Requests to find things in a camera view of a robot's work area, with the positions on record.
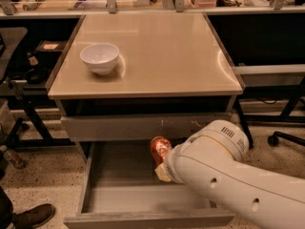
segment white bowl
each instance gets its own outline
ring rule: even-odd
[[[118,63],[120,50],[110,43],[93,44],[82,50],[80,58],[94,73],[110,73]]]

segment person's leg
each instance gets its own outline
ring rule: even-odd
[[[12,203],[0,186],[0,228],[7,228],[12,222]]]
[[[54,215],[55,208],[49,204],[36,206],[24,213],[13,213],[12,203],[0,186],[0,229],[9,228],[13,224],[15,229],[31,229],[48,222]]]

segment bottle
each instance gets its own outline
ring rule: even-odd
[[[29,59],[29,61],[30,61],[30,66],[31,67],[36,67],[36,66],[38,66],[38,60],[37,60],[37,58],[34,56],[34,54],[32,53],[32,52],[27,52],[27,57],[28,57],[28,59]]]
[[[25,160],[23,160],[14,150],[8,149],[7,146],[2,145],[0,151],[3,153],[4,159],[12,163],[15,168],[22,169],[26,167]]]
[[[48,78],[48,73],[45,67],[39,64],[37,58],[32,52],[27,52],[27,57],[30,62],[31,69],[26,72],[26,80],[29,84],[38,84]]]

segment chair wheel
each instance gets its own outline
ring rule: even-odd
[[[276,135],[270,135],[269,137],[268,137],[268,144],[270,145],[270,146],[276,146],[277,144],[278,144],[278,137],[276,136]]]

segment drawer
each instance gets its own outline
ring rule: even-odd
[[[126,114],[63,116],[61,122],[74,142],[143,140],[156,135],[189,137],[216,119],[229,120],[231,113],[208,114]]]
[[[182,184],[159,181],[149,141],[94,142],[77,213],[69,228],[225,226],[234,214]]]

